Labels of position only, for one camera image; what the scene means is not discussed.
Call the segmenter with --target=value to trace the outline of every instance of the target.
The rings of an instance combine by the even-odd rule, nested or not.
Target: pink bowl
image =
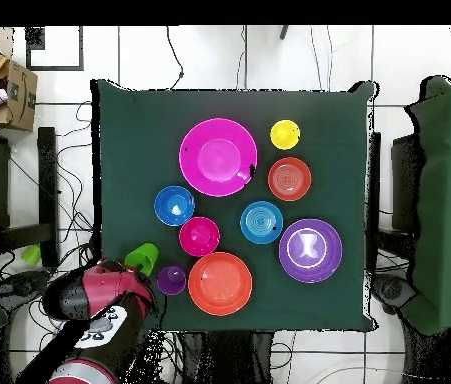
[[[181,247],[191,256],[205,256],[214,252],[219,241],[218,226],[202,216],[191,218],[179,232]]]
[[[179,150],[186,181],[200,193],[222,197],[241,190],[257,167],[257,147],[237,122],[214,118],[193,127]]]

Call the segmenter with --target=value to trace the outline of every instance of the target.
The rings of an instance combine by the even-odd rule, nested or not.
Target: green cup
[[[40,260],[40,245],[33,244],[28,246],[26,250],[22,252],[21,258],[30,265],[36,265]]]
[[[152,243],[142,244],[125,257],[124,265],[135,266],[147,277],[154,269],[159,250]]]

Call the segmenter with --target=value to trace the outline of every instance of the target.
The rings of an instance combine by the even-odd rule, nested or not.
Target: blue bowl
[[[184,224],[193,216],[195,199],[184,187],[168,186],[161,190],[154,201],[154,212],[159,220],[171,227]]]
[[[253,202],[241,214],[241,231],[255,244],[267,244],[280,235],[284,226],[282,212],[273,203]]]

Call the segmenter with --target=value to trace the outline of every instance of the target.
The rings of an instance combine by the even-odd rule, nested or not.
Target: red plate
[[[188,278],[191,299],[202,311],[224,316],[241,309],[252,292],[252,276],[244,262],[225,252],[199,259]]]
[[[269,170],[269,189],[286,202],[301,199],[310,188],[311,181],[310,169],[300,159],[282,158]]]

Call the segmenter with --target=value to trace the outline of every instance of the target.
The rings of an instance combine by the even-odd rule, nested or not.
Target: white tile floor
[[[417,100],[423,78],[445,74],[451,78],[451,27],[448,26],[290,26],[285,40],[279,39],[280,25],[248,26],[248,69],[246,88],[286,90],[347,90],[354,83],[374,80],[380,93],[374,102],[374,128],[382,133],[381,209],[392,210],[390,146],[394,138],[413,132],[410,118],[402,106]],[[245,60],[242,26],[171,27],[173,47],[184,67],[177,88],[245,88]],[[84,71],[39,71],[37,109],[33,133],[4,130],[12,145],[13,158],[36,180],[36,129],[54,126],[63,135],[86,122],[76,119],[78,104],[89,101],[91,78],[105,78],[131,89],[166,88],[179,75],[166,38],[165,27],[84,27]],[[46,49],[33,51],[33,66],[63,66],[77,63],[77,27],[47,27]],[[313,44],[319,71],[313,55]],[[15,28],[13,58],[25,65],[24,28]],[[81,107],[79,119],[90,119],[90,106]],[[88,144],[90,130],[58,137],[58,150],[70,145]],[[61,164],[83,183],[78,209],[93,222],[91,148],[70,149],[61,155]],[[78,189],[75,178],[64,174]],[[10,215],[12,225],[38,222],[38,199],[33,183],[10,164]],[[68,210],[72,193],[60,179],[61,204]],[[60,229],[69,217],[60,210]],[[390,217],[380,215],[380,225],[390,228]],[[79,241],[89,234],[78,232]],[[76,246],[75,233],[62,243],[61,254]],[[9,270],[27,265],[17,260]],[[4,264],[10,255],[0,257]],[[77,266],[71,257],[63,269]],[[15,316],[12,329],[11,363],[15,372],[23,369],[38,352],[46,330],[31,321],[28,305]],[[49,330],[52,323],[32,306],[35,319]],[[298,332],[288,384],[398,384],[404,362],[404,342],[399,320],[383,313],[372,300],[371,315],[379,328],[367,335],[355,332]],[[289,344],[293,332],[278,332],[275,342]],[[42,341],[48,343],[50,336]],[[283,345],[275,345],[272,365],[288,359]],[[163,372],[167,381],[173,376],[169,361]],[[287,384],[289,365],[272,371],[275,384]]]

